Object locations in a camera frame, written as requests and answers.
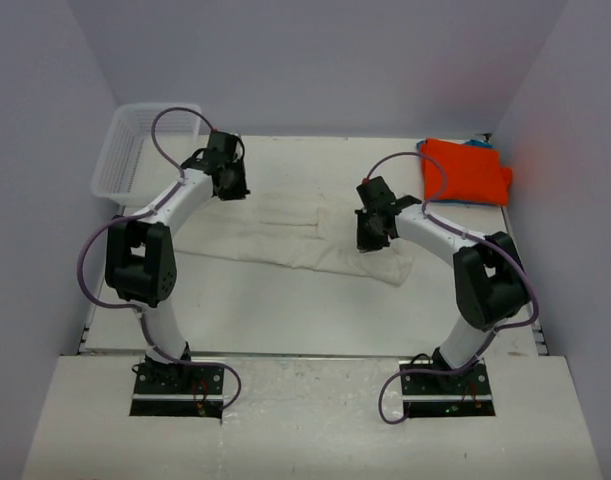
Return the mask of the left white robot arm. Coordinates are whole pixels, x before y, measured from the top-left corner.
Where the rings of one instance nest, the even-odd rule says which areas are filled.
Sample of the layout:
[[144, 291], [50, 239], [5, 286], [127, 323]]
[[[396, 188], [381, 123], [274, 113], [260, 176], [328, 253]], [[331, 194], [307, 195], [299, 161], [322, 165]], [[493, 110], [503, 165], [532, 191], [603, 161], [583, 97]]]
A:
[[108, 230], [105, 282], [134, 310], [148, 345], [141, 379], [172, 393], [186, 390], [199, 369], [171, 305], [177, 281], [174, 236], [212, 198], [246, 198], [244, 156], [239, 136], [211, 132], [207, 145], [179, 165], [175, 183]]

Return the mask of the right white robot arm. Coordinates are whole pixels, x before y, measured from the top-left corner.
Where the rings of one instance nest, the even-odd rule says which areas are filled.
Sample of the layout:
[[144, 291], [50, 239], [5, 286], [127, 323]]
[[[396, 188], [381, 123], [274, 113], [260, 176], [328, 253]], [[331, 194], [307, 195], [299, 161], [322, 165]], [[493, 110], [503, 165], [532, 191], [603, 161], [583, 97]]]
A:
[[505, 232], [470, 232], [432, 215], [421, 200], [398, 198], [382, 177], [357, 187], [362, 207], [356, 211], [359, 251], [375, 252], [393, 240], [418, 245], [452, 268], [459, 317], [447, 339], [432, 354], [433, 385], [452, 393], [467, 379], [507, 319], [531, 301], [512, 238]]

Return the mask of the white t shirt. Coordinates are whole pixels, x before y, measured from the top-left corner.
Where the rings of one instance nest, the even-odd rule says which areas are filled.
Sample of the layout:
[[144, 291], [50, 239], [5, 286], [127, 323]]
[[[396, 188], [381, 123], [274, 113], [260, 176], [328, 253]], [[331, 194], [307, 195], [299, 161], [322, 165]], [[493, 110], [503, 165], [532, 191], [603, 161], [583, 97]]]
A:
[[361, 253], [356, 241], [357, 207], [355, 201], [322, 194], [212, 199], [180, 228], [174, 248], [187, 254], [404, 284], [416, 248], [394, 240], [383, 250]]

